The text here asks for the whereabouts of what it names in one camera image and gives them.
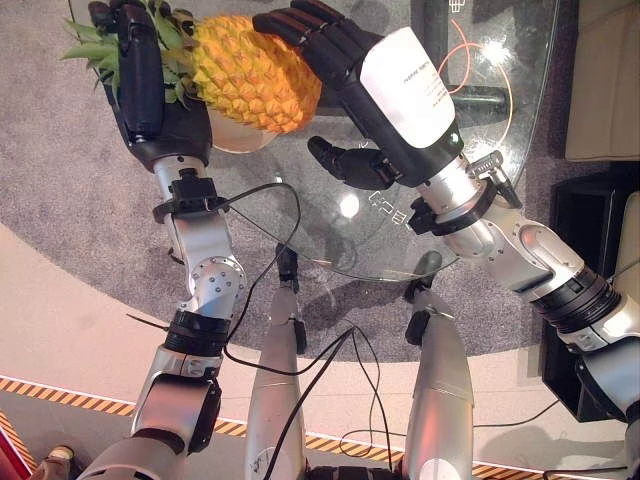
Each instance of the orange cable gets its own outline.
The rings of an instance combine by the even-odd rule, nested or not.
[[[447,54],[447,56],[444,57],[444,60],[442,60],[442,64],[440,65],[440,68],[438,69],[438,73],[440,73],[442,71],[442,68],[444,67],[446,62],[449,60],[449,58],[451,58],[451,56],[454,53],[456,53],[461,48],[466,48],[467,52],[468,52],[469,51],[469,47],[475,47],[475,48],[480,50],[480,53],[482,53],[482,48],[483,47],[479,43],[474,43],[474,42],[462,43],[462,44],[456,46],[455,48],[453,48]],[[509,129],[511,128],[511,120],[513,119],[513,92],[511,90],[511,82],[509,81],[509,77],[507,76],[507,72],[504,71],[504,68],[502,68],[502,65],[500,65],[499,63],[495,63],[493,65],[496,66],[498,68],[498,70],[500,71],[500,73],[502,74],[502,77],[504,78],[504,81],[507,84],[507,92],[509,93],[509,117],[507,118],[507,126],[506,126],[506,128],[504,130],[504,133],[502,134],[500,139],[496,142],[495,148],[497,148],[502,144],[502,142],[504,142],[504,139],[507,137],[507,134],[509,133]]]
[[[465,36],[464,32],[462,31],[462,28],[460,28],[460,25],[458,25],[458,22],[456,22],[453,18],[451,19],[451,23],[453,23],[453,26],[456,27],[456,29],[458,30],[458,33],[460,34],[460,38],[462,38],[462,44],[460,44],[458,47],[465,47],[467,50],[467,68],[464,72],[464,78],[462,79],[462,82],[460,82],[460,85],[458,85],[457,88],[451,90],[449,92],[449,94],[452,93],[456,93],[457,91],[459,91],[462,87],[465,86],[465,84],[467,83],[467,80],[469,79],[469,72],[471,70],[471,52],[469,52],[469,43],[467,42],[467,37]],[[442,63],[440,64],[440,67],[438,68],[438,75],[440,75],[442,73],[442,69],[444,68],[444,66],[446,65],[446,63],[449,61],[449,58],[451,58],[451,55],[453,55],[455,52],[457,52],[459,50],[459,48],[456,47],[453,50],[451,50],[447,56],[444,58],[444,60],[442,60]]]

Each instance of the silver metal arm segment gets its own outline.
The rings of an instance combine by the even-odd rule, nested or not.
[[[415,296],[428,313],[413,391],[402,474],[429,480],[471,478],[473,389],[464,345],[450,310],[430,290]]]
[[[154,171],[165,201],[174,198],[172,184],[183,176],[206,177],[203,163],[192,157],[165,157]],[[182,478],[187,455],[209,443],[220,407],[222,347],[245,275],[232,254],[223,213],[203,207],[164,216],[174,251],[185,263],[191,298],[179,304],[167,340],[156,351],[131,438],[103,452],[82,480]]]
[[[285,372],[295,372],[297,343],[295,321],[298,318],[296,296],[290,285],[283,284],[273,297],[269,314],[269,331],[264,339],[260,365]],[[251,392],[245,458],[246,480],[262,480],[291,411],[300,398],[298,377],[256,371]],[[278,454],[273,480],[298,480],[304,477],[304,420],[302,411],[289,427]]]

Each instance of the round glass tabletop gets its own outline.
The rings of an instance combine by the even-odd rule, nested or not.
[[[88,0],[70,0],[74,19],[89,23]],[[362,28],[390,33],[411,25],[452,93],[465,142],[477,160],[499,149],[514,184],[524,168],[544,89],[557,15],[552,0],[329,1]],[[288,6],[251,0],[174,0],[196,18],[216,14],[253,15]],[[304,129],[271,140],[249,154],[214,149],[209,172],[225,197],[268,182],[286,182],[299,194],[302,219],[291,241],[299,254],[336,272],[368,280],[401,281],[427,275],[421,259],[456,257],[441,239],[416,235],[408,226],[414,189],[384,191],[341,184],[308,152],[320,135],[341,148],[374,147],[324,92],[314,120]],[[293,196],[285,189],[256,193],[233,207],[272,237],[283,241],[295,223]]]

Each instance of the floor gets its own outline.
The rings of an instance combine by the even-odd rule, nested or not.
[[[0,374],[135,401],[163,334],[132,322],[125,314],[157,319],[78,280],[4,226],[0,227],[0,252],[3,252],[0,270],[6,273],[0,277],[0,291],[3,292],[0,307],[5,318],[11,319],[2,325]],[[257,351],[246,347],[233,346],[232,352],[253,361],[258,358]],[[301,360],[300,366],[306,363],[307,360]],[[553,395],[538,377],[537,364],[536,347],[471,357],[475,423],[518,421],[533,416],[553,402]],[[373,367],[371,364],[366,366],[368,369]],[[416,372],[415,362],[382,365],[380,392],[390,429],[394,432],[406,431]],[[220,374],[224,392],[221,416],[247,418],[253,377],[252,369],[225,361]],[[303,377],[303,388],[308,381]],[[27,399],[17,397],[15,393],[1,395],[0,408],[14,419],[16,427],[21,422],[42,419],[36,425],[41,425],[43,431],[33,431],[31,427],[27,441],[40,455],[50,447],[50,442],[56,441],[56,432],[76,432],[81,438],[78,448],[87,452],[104,447],[112,438],[107,435],[92,437],[87,433],[90,430],[84,430],[94,428],[92,421],[75,418],[74,414],[70,414],[73,419],[68,422],[61,419],[55,425],[47,426],[45,419],[51,416],[50,410],[54,408],[49,402],[28,399],[30,403],[27,403]],[[318,383],[305,403],[306,429],[341,437],[346,431],[365,428],[370,399],[371,392],[357,364],[338,362],[328,370],[326,378]],[[374,424],[381,424],[378,415],[374,416]],[[122,432],[121,426],[116,424],[106,431],[115,432],[113,435]],[[623,437],[624,425],[618,422],[578,424],[558,405],[524,426],[477,429],[474,455],[478,461],[525,468],[617,465],[622,461]],[[354,439],[366,440],[366,436],[355,436]],[[402,448],[401,438],[394,438],[393,443]]]

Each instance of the gray carpet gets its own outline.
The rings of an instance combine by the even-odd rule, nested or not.
[[[234,5],[250,13],[284,3]],[[408,23],[406,5],[350,1],[341,9],[380,31]],[[576,5],[562,2],[561,8],[550,80],[519,184],[528,215],[544,222],[552,184],[603,168],[562,159]],[[160,196],[153,176],[128,154],[104,95],[91,91],[81,62],[57,60],[74,43],[62,29],[67,16],[63,0],[0,3],[0,221],[82,281],[168,320],[186,295],[182,268],[167,257],[163,227],[151,218]],[[237,215],[229,216],[229,227],[238,259],[255,278],[273,255],[273,242]],[[404,341],[410,307],[401,299],[403,284],[355,281],[308,261],[301,261],[300,270],[309,355],[344,330],[341,320],[348,319],[366,331],[383,360],[417,359],[417,350]],[[257,289],[238,343],[260,346],[276,283],[271,273]],[[447,268],[434,289],[452,305],[469,355],[539,339],[540,321],[530,308],[472,265]],[[353,354],[346,351],[342,358]]]

